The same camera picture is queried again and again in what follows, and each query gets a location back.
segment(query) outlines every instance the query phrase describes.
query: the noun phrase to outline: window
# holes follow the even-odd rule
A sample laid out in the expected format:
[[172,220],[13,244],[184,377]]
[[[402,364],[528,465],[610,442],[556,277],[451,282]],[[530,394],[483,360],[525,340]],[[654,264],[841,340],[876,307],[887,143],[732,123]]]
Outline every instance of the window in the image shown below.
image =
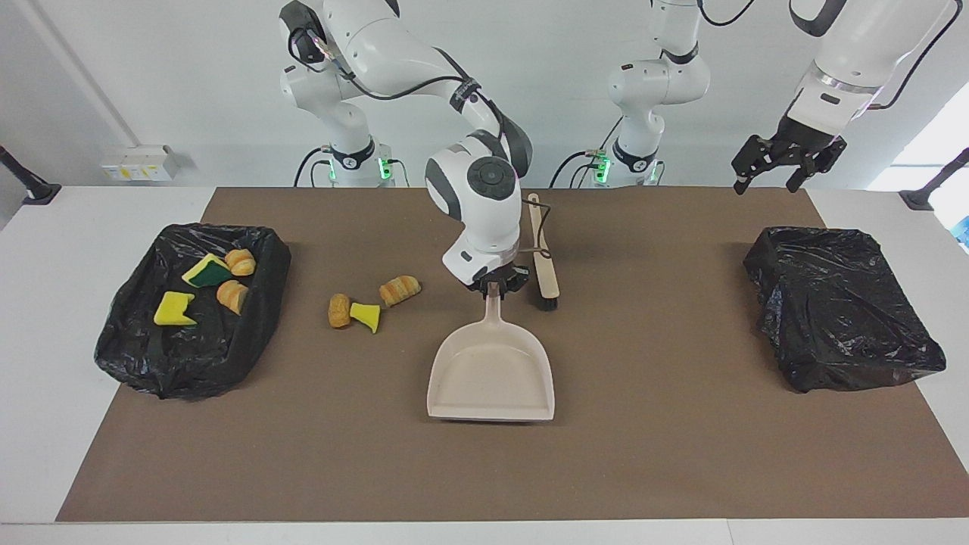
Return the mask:
[[[919,189],[939,174],[944,165],[969,147],[969,85],[956,93],[935,119],[915,137],[868,189],[900,191]],[[969,217],[969,168],[962,169],[932,194],[935,213],[946,229]]]

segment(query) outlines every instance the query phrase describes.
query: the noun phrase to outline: white table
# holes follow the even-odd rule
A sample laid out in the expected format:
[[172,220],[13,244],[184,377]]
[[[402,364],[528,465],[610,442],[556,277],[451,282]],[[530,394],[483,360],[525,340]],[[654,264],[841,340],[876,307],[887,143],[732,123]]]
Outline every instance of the white table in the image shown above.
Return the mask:
[[[198,221],[212,193],[66,187],[50,206],[22,209],[0,232],[0,543],[969,543],[969,519],[56,525],[117,389],[91,357],[111,298],[157,233]],[[969,465],[969,255],[932,214],[909,211],[894,194],[810,195],[829,227],[862,229],[882,244],[945,348],[949,370],[919,386]]]

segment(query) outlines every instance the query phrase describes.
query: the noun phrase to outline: black plastic bag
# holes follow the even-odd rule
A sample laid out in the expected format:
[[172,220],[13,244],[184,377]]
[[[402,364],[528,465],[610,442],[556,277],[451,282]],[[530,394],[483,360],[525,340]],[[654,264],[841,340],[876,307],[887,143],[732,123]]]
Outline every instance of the black plastic bag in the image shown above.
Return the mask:
[[[194,288],[181,276],[207,253],[247,248],[256,273],[237,278],[250,289],[242,315],[220,305],[217,288]],[[265,227],[171,225],[118,290],[94,358],[98,367],[161,399],[201,400],[241,382],[276,331],[290,250]],[[155,310],[167,291],[194,294],[186,316],[194,327],[159,327]]]
[[945,370],[871,236],[772,227],[743,263],[760,288],[758,326],[796,390],[897,386]]

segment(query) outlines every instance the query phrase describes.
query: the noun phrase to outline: white dustpan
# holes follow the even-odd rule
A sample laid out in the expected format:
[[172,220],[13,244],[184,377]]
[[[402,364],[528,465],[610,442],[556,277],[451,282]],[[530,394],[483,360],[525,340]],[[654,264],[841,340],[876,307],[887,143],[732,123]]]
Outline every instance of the white dustpan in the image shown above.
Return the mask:
[[555,392],[542,344],[501,319],[492,285],[484,320],[464,326],[441,344],[427,386],[427,414],[449,420],[551,420]]

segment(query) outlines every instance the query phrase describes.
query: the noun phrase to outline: sponge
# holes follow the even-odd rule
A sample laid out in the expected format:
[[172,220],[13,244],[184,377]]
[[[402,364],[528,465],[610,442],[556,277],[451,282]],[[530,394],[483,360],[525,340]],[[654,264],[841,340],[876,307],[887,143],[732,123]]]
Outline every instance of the sponge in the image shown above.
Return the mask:
[[377,326],[380,325],[380,306],[354,303],[350,306],[350,317],[369,327],[371,332],[377,333]]
[[194,288],[218,286],[233,277],[232,271],[224,261],[208,254],[189,272],[182,275],[182,280]]
[[197,326],[198,322],[185,315],[188,304],[195,296],[188,293],[166,292],[155,311],[155,325],[158,326]]

